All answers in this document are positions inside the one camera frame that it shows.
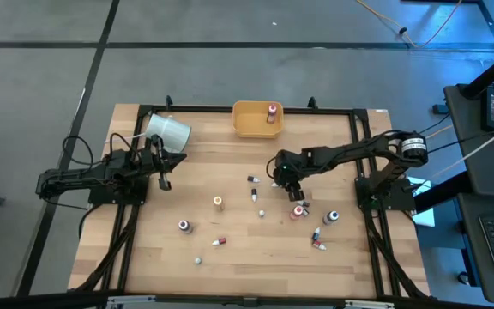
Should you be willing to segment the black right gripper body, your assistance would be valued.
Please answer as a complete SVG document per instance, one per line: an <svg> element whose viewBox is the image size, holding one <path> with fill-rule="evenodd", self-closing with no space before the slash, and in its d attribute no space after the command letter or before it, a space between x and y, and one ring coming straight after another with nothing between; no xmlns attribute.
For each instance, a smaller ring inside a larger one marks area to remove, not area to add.
<svg viewBox="0 0 494 309"><path fill-rule="evenodd" d="M289 200L291 202L305 200L300 181L309 176L307 152L302 149L296 154L282 149L275 156L274 165L274 182L287 192Z"/></svg>

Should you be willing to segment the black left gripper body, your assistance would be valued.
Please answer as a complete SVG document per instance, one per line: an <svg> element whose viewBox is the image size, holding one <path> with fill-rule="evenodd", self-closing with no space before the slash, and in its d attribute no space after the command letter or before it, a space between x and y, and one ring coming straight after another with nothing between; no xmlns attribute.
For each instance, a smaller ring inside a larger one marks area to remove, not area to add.
<svg viewBox="0 0 494 309"><path fill-rule="evenodd" d="M148 149L148 169L150 173L158 173L160 175L158 179L159 188L163 191L170 191L172 185L167 178L167 174L171 172L170 155L164 149L162 137L152 135L149 140L151 145L154 146L154 151Z"/></svg>

